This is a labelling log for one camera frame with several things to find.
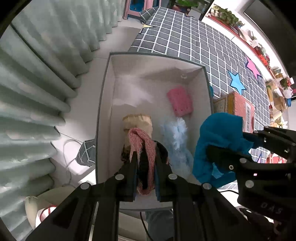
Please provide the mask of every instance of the pink checkered cloth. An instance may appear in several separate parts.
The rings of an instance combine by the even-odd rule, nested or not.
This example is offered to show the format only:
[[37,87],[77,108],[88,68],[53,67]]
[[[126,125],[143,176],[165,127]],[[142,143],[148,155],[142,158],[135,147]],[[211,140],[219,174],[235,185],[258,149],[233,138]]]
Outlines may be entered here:
[[132,159],[133,152],[136,151],[138,154],[138,164],[140,163],[143,143],[145,143],[145,150],[149,161],[148,187],[143,190],[142,183],[138,180],[137,190],[141,195],[148,195],[154,189],[154,163],[156,155],[155,142],[140,128],[130,129],[128,137],[131,144],[130,161]]

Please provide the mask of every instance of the person's leg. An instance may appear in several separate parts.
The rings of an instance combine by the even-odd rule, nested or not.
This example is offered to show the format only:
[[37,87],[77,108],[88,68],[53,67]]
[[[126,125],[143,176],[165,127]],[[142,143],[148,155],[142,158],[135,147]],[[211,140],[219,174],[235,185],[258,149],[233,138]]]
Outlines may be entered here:
[[174,218],[172,210],[146,211],[148,233],[153,241],[166,241],[174,237]]

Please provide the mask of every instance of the pink sponge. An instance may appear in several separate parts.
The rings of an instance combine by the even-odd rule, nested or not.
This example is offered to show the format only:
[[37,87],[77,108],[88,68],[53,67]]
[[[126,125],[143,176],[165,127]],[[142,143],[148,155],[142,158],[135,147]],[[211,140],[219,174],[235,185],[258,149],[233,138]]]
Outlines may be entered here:
[[171,89],[167,96],[177,117],[182,117],[193,111],[191,98],[182,86]]

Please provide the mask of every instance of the curtain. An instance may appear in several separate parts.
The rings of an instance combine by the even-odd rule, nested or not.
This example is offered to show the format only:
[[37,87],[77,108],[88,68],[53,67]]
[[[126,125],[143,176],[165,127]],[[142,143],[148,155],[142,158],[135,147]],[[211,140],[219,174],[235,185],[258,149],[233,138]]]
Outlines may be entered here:
[[16,240],[32,231],[26,196],[53,186],[54,126],[124,0],[32,0],[0,39],[0,217]]

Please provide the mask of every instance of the floor tile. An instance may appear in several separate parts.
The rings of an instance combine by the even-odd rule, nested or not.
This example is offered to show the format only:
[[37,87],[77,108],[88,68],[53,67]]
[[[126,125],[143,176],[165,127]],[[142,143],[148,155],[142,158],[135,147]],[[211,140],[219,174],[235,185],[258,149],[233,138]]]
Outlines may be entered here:
[[81,142],[95,138],[99,97],[106,63],[107,59],[94,58],[87,63],[89,72],[78,76],[81,79],[81,86],[77,89],[78,95],[67,100],[71,111],[62,113],[66,124],[56,126],[60,133]]
[[79,181],[79,184],[81,183],[90,183],[91,185],[96,184],[96,170],[93,170],[91,173],[86,175],[83,179]]
[[[76,158],[82,142],[77,143],[75,141],[71,141],[71,138],[61,134],[61,138],[59,140],[52,141],[52,144],[56,148],[57,154],[50,159],[56,167],[55,172],[50,174],[50,176],[54,179],[55,186],[57,187],[68,184],[70,174],[66,172],[65,159],[67,164],[69,164],[70,161]],[[78,182],[94,169],[94,167],[90,168],[87,166],[81,166],[75,160],[69,164],[68,168],[72,175],[71,184],[74,186],[78,186]]]
[[126,26],[112,28],[112,33],[107,34],[107,40],[100,42],[100,49],[93,52],[94,57],[108,58],[110,52],[128,51],[139,32],[140,28]]
[[129,17],[128,20],[122,20],[121,22],[118,22],[118,26],[120,27],[131,27],[131,28],[139,28],[141,29],[143,27],[143,24],[140,22],[139,19],[131,18]]

